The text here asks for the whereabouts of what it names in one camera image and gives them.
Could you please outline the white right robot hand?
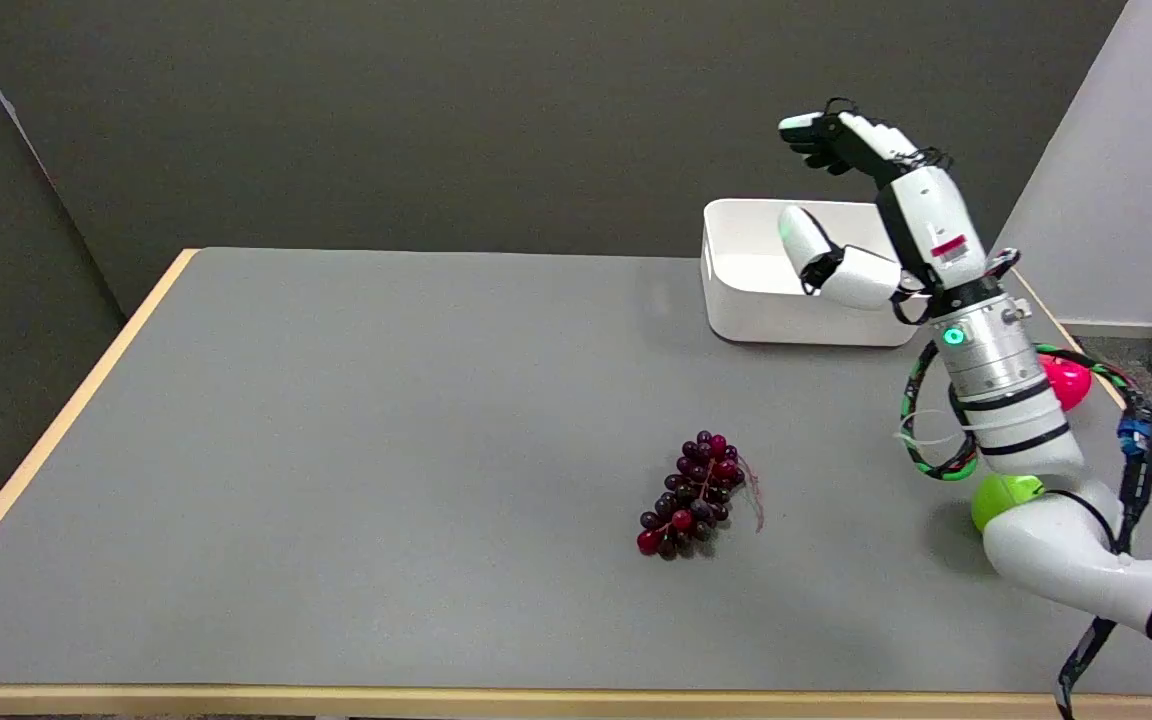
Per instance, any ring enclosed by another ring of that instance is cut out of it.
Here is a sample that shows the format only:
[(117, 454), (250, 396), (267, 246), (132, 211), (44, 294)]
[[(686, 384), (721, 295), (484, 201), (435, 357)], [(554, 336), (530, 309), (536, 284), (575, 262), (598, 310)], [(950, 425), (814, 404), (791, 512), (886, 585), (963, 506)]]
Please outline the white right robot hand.
[(826, 109), (783, 118), (778, 132), (810, 168), (872, 179), (874, 206), (895, 252), (888, 259), (854, 243), (840, 245), (812, 211), (785, 209), (776, 229), (803, 291), (856, 309), (893, 306), (900, 323), (909, 323), (901, 304), (914, 297), (925, 300), (919, 319), (925, 323), (1001, 295), (943, 151), (916, 146), (846, 97), (833, 97)]

